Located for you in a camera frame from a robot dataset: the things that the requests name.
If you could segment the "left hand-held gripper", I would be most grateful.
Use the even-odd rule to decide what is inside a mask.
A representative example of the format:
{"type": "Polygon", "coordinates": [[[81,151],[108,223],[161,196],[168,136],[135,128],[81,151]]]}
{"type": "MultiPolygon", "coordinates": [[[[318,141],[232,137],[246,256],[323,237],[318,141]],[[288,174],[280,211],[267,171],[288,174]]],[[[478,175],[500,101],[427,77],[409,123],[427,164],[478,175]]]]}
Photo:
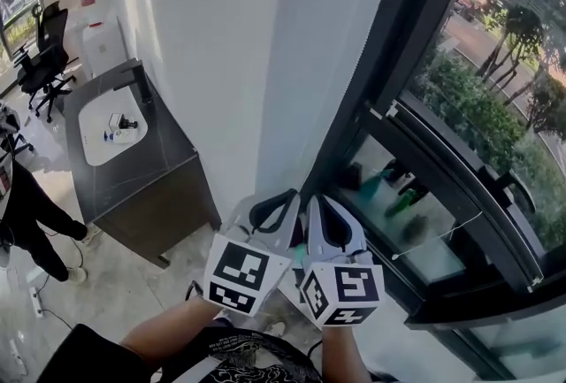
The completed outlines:
{"type": "MultiPolygon", "coordinates": [[[[256,231],[274,212],[272,246],[296,247],[303,239],[300,206],[299,193],[290,188],[256,203],[249,212],[249,223],[256,231]]],[[[203,298],[223,309],[253,317],[292,263],[288,257],[215,234],[204,270],[203,298]]]]}

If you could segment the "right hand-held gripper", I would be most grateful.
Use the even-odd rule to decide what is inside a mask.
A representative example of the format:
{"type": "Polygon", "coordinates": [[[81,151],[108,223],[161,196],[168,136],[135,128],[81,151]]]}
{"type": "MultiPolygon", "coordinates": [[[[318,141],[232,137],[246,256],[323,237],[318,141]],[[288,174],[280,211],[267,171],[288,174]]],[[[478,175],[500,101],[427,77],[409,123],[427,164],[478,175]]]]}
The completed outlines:
{"type": "Polygon", "coordinates": [[[310,199],[306,217],[308,256],[299,261],[299,291],[309,320],[318,328],[362,324],[385,300],[383,269],[373,263],[363,227],[326,195],[310,199]]]}

